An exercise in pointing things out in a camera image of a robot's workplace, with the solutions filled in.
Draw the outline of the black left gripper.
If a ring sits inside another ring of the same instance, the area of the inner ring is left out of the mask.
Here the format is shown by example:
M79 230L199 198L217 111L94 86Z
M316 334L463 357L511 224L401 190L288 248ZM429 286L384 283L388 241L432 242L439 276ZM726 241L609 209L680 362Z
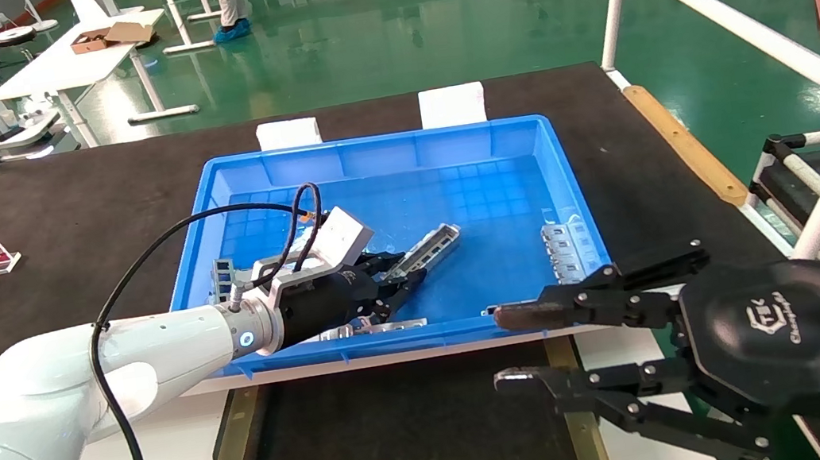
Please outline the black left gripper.
M392 320L427 279L427 269L404 276L375 277L393 269L406 252L363 253L355 266L283 290L278 312L284 350L362 318L369 324Z

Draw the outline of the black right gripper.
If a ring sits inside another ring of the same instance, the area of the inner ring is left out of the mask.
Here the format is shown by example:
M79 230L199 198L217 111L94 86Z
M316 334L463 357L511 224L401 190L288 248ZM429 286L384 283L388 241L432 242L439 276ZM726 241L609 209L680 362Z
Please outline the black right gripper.
M558 414L592 413L626 433L717 460L768 459L771 442L758 423L699 417L648 398L711 389L701 370L774 412L820 416L820 261L689 280L709 263L697 238L673 242L602 265L578 283L547 286L536 300L493 309L497 326L513 332L588 324L657 330L682 311L697 366L675 357L592 370L516 367L493 376L495 389L542 392ZM678 305L664 289L684 283Z

